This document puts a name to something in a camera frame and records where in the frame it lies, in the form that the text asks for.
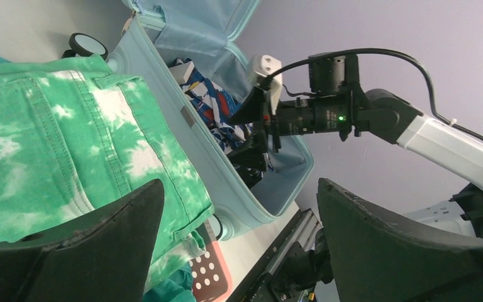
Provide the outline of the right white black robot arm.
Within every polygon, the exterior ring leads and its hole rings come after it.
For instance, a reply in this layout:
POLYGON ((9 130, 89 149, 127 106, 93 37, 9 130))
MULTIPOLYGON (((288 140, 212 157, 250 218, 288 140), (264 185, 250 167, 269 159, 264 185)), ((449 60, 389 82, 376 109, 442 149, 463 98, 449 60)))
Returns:
POLYGON ((232 164, 265 171, 267 154, 277 152, 286 136, 336 132, 346 140, 349 134, 368 132, 468 182, 434 209, 417 211, 416 219, 483 238, 483 136, 437 112, 431 77, 415 58, 382 48, 321 53, 289 65, 261 56, 249 78, 253 89, 229 122, 252 124, 253 129, 228 154, 232 164), (395 57, 416 67, 426 82, 430 113, 385 89, 364 91, 358 62, 362 54, 395 57))

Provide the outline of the black garment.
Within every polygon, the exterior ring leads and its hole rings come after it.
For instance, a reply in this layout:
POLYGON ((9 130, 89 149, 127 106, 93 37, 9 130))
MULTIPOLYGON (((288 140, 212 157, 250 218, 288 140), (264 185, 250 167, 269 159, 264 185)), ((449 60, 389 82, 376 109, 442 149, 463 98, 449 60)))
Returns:
POLYGON ((248 188, 254 187, 263 178, 265 171, 258 171, 255 169, 249 169, 247 167, 242 167, 239 165, 233 165, 241 177, 242 181, 246 184, 248 188))

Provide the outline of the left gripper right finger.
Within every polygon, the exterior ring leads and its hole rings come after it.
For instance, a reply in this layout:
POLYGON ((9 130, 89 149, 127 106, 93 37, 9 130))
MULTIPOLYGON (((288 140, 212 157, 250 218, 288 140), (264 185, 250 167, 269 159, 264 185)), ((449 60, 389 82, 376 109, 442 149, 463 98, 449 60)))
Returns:
POLYGON ((341 301, 483 301, 483 238, 422 224, 318 181, 341 301))

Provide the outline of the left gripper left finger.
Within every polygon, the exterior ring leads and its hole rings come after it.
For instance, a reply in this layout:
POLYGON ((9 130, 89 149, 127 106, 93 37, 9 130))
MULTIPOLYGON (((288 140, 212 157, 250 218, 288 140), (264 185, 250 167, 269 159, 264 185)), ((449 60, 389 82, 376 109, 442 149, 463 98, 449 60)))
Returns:
POLYGON ((0 301, 141 301, 164 209, 158 179, 90 213, 0 242, 0 301))

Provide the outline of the teal shirt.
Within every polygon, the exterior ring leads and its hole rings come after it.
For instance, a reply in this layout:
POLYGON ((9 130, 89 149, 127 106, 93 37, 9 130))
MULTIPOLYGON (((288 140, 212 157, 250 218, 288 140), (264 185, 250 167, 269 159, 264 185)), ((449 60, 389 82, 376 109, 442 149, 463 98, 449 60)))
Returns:
MULTIPOLYGON (((82 58, 88 58, 88 57, 72 57, 67 59, 75 59, 75 58, 82 59, 82 58)), ((0 63, 12 63, 12 62, 7 62, 4 59, 0 58, 0 63)), ((141 301, 193 301, 194 296, 192 293, 192 282, 193 282, 193 278, 190 271, 190 267, 188 266, 187 268, 179 269, 178 271, 174 272, 170 277, 168 277, 166 280, 164 280, 162 283, 154 286, 152 289, 146 289, 145 287, 141 301)))

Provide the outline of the green white patterned garment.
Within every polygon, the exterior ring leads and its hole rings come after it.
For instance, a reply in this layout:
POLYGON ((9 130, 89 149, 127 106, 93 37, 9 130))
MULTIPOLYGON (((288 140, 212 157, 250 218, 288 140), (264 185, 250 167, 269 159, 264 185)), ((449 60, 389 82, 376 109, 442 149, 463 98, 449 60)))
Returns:
POLYGON ((0 63, 0 242, 57 226, 160 179, 146 289, 205 253, 209 194, 145 80, 101 57, 0 63))

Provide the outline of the light blue ribbed suitcase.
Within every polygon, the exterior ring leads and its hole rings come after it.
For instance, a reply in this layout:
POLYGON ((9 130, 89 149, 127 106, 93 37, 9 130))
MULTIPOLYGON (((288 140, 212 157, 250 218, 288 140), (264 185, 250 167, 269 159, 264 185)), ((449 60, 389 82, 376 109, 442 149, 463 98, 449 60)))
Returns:
POLYGON ((219 145, 169 68, 190 59, 206 83, 227 100, 243 101, 252 67, 236 39, 258 1, 127 1, 133 11, 120 42, 108 50, 90 35, 73 33, 65 56, 102 55, 116 72, 142 76, 170 129, 201 176, 214 204, 223 240, 280 217, 294 202, 314 165, 299 137, 284 137, 262 177, 243 176, 219 145))

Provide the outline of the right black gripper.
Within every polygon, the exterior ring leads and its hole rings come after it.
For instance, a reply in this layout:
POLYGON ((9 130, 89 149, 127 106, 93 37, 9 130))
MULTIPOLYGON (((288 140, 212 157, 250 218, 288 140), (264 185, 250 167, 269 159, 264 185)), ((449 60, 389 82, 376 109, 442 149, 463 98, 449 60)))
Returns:
POLYGON ((233 165, 266 171, 267 152, 281 148, 281 137, 316 133, 338 133, 345 141, 353 130, 353 92, 340 91, 328 96, 315 96, 272 103, 270 93, 253 87, 239 109, 228 120, 242 125, 264 118, 264 133, 256 132, 236 150, 227 154, 233 165))

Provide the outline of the blue white striped garment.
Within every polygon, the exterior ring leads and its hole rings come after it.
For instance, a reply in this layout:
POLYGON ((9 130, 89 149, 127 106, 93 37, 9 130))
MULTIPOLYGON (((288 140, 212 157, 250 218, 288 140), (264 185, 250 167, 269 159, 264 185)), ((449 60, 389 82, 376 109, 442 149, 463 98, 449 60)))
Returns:
MULTIPOLYGON (((174 59, 169 67, 173 66, 176 60, 193 61, 190 58, 174 59)), ((241 102, 219 84, 203 75, 196 66, 188 82, 179 86, 226 156, 246 142, 250 135, 256 132, 264 133, 263 126, 258 122, 242 125, 229 124, 228 120, 242 105, 241 102)), ((268 153, 266 156, 268 160, 266 172, 273 171, 274 165, 268 153)))

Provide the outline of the pink perforated plastic basket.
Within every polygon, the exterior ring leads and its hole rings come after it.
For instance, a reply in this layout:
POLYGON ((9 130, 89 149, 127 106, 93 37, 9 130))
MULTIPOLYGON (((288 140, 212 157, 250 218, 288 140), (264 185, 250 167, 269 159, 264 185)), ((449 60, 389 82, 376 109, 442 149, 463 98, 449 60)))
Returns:
POLYGON ((193 289, 196 301, 226 301, 233 291, 233 283, 225 258, 208 221, 197 231, 206 244, 205 253, 189 261, 192 268, 193 289))

